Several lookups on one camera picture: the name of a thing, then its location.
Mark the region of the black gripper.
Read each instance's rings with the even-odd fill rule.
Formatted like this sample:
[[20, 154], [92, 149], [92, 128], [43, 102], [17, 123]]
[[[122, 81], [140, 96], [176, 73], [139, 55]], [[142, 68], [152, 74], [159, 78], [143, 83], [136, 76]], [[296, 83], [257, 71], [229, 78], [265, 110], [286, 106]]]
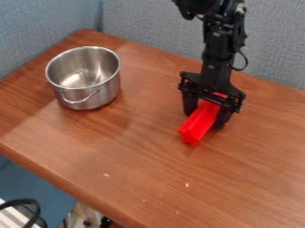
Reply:
[[221, 106], [214, 129], [222, 129], [233, 113], [239, 113], [245, 93], [231, 83], [234, 59], [213, 60], [203, 59], [202, 72], [182, 71], [178, 89], [182, 93], [183, 113], [190, 116], [198, 108], [198, 100], [213, 102]]

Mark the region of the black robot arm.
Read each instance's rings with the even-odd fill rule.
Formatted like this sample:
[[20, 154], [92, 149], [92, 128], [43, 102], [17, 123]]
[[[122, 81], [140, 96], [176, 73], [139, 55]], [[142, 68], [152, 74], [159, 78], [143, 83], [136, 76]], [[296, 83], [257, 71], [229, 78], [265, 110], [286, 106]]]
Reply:
[[245, 33], [245, 0], [171, 0], [185, 20], [202, 21], [205, 48], [202, 71], [182, 71], [179, 90], [187, 116], [205, 100], [219, 107], [214, 128], [223, 128], [243, 107], [245, 93], [231, 84], [231, 72], [243, 71], [249, 60], [242, 52]]

